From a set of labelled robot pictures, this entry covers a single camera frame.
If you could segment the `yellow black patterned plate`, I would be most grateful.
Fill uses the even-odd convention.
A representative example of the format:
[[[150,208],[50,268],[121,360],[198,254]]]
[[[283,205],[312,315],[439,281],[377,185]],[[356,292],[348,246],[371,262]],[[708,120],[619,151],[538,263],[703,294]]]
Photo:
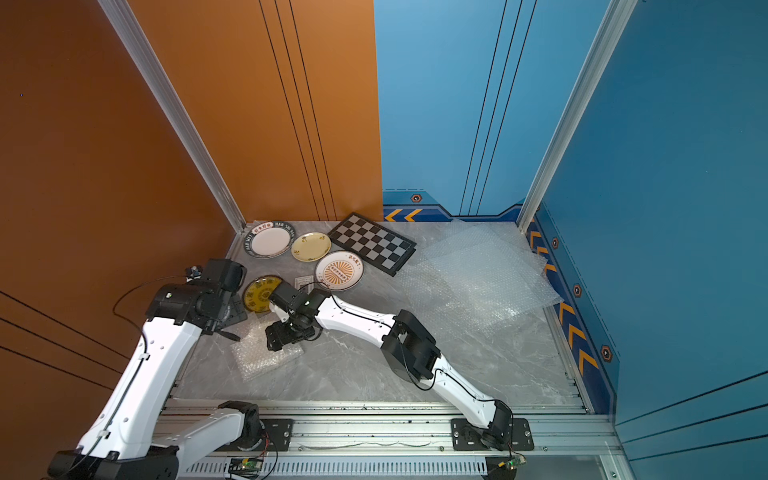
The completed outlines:
[[[261,276],[250,282],[242,293],[242,302],[245,309],[256,314],[270,311],[270,296],[283,282],[283,279],[275,275]]]

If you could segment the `cream yellow dinner plate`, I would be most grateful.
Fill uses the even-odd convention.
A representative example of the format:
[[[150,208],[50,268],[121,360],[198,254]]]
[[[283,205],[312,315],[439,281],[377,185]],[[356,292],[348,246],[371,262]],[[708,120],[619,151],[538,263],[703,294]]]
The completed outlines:
[[[310,232],[296,238],[291,254],[300,262],[310,263],[326,256],[331,248],[332,242],[326,233]]]

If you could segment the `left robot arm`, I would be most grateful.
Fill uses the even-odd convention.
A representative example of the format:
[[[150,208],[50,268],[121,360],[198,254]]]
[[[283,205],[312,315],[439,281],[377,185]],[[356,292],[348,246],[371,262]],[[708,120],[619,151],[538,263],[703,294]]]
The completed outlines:
[[[211,259],[185,282],[162,286],[146,312],[140,339],[122,377],[73,450],[56,453],[50,479],[175,479],[218,448],[266,444],[257,405],[226,401],[186,430],[156,443],[161,411],[186,358],[203,335],[247,314],[237,296],[247,269]]]

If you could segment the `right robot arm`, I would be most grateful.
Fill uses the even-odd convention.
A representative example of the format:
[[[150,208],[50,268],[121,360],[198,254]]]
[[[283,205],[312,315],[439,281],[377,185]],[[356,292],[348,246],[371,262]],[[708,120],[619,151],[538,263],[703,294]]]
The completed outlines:
[[[483,393],[450,364],[435,337],[410,311],[379,313],[345,302],[322,288],[304,292],[287,283],[269,296],[279,320],[266,328],[267,348],[313,339],[319,331],[349,334],[379,348],[398,377],[432,391],[456,407],[490,449],[512,448],[514,413],[503,400]]]

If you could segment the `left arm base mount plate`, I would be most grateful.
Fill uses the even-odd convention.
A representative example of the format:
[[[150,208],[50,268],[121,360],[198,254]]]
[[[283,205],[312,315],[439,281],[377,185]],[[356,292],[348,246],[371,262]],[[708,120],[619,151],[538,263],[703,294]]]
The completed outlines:
[[[260,421],[259,435],[254,441],[234,441],[217,449],[217,452],[240,453],[248,452],[251,455],[263,451],[278,451],[280,453],[289,450],[294,429],[294,420],[290,418],[272,418]]]

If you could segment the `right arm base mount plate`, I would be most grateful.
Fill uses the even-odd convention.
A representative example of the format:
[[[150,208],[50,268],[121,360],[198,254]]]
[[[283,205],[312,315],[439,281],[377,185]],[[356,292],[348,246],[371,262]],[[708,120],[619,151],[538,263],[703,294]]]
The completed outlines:
[[[455,451],[508,451],[529,452],[535,449],[530,424],[525,418],[512,420],[511,440],[504,445],[492,440],[484,440],[480,430],[472,426],[465,418],[453,418],[449,422],[451,439]]]

